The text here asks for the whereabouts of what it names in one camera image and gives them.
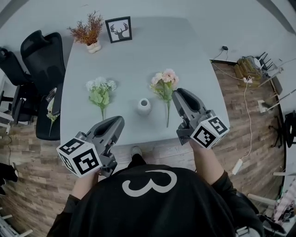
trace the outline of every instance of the white number 3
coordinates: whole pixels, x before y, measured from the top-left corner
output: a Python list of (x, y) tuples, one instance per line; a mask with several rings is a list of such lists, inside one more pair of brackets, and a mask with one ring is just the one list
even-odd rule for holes
[(129, 188), (130, 180), (127, 180), (127, 181), (124, 181), (122, 184), (122, 189), (124, 190), (124, 192), (127, 195), (129, 195), (131, 197), (140, 197), (140, 196), (144, 195), (145, 193), (147, 193), (152, 188), (159, 193), (166, 193), (166, 192), (170, 191), (177, 183), (177, 176), (172, 171), (158, 169), (158, 170), (149, 170), (146, 172), (161, 172), (161, 173), (168, 174), (171, 177), (171, 182), (167, 186), (159, 186), (159, 185), (155, 184), (152, 179), (150, 179), (148, 184), (145, 187), (143, 187), (139, 190), (131, 190)]

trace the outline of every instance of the dried plant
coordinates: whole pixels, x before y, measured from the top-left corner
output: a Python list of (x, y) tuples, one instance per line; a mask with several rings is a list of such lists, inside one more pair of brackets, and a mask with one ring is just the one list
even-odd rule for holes
[(104, 22), (101, 15), (96, 16), (96, 11), (87, 15), (87, 23), (83, 24), (82, 20), (77, 22), (77, 27), (69, 27), (71, 35), (75, 42), (91, 45), (98, 41), (100, 32), (102, 31)]

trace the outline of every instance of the deer head drawing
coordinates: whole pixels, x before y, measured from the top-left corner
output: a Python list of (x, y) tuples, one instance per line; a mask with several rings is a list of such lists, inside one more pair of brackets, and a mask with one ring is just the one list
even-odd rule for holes
[(111, 32), (113, 32), (114, 34), (118, 35), (118, 38), (119, 38), (119, 39), (129, 38), (129, 37), (124, 37), (124, 36), (122, 36), (122, 33), (125, 32), (125, 31), (127, 31), (127, 30), (129, 29), (129, 27), (128, 27), (127, 24), (124, 23), (123, 25), (124, 25), (124, 30), (122, 30), (122, 29), (120, 28), (121, 32), (118, 32), (117, 30), (114, 31), (114, 24), (110, 27)]

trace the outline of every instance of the white cube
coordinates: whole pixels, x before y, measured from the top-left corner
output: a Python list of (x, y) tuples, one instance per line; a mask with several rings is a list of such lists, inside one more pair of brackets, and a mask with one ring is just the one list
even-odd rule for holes
[(102, 167), (93, 143), (73, 138), (56, 150), (65, 166), (78, 177), (83, 177)]
[(199, 123), (191, 134), (191, 138), (206, 149), (212, 148), (227, 133), (229, 128), (225, 126), (218, 116), (213, 116)]

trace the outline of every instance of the white vase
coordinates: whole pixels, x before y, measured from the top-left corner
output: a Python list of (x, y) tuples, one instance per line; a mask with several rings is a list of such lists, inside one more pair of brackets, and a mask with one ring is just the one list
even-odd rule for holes
[(146, 117), (150, 114), (151, 110), (152, 107), (148, 99), (143, 98), (139, 101), (137, 106), (137, 112), (139, 115)]
[(90, 52), (91, 54), (99, 51), (102, 48), (99, 41), (94, 44), (87, 45), (86, 47), (88, 49), (88, 52)]

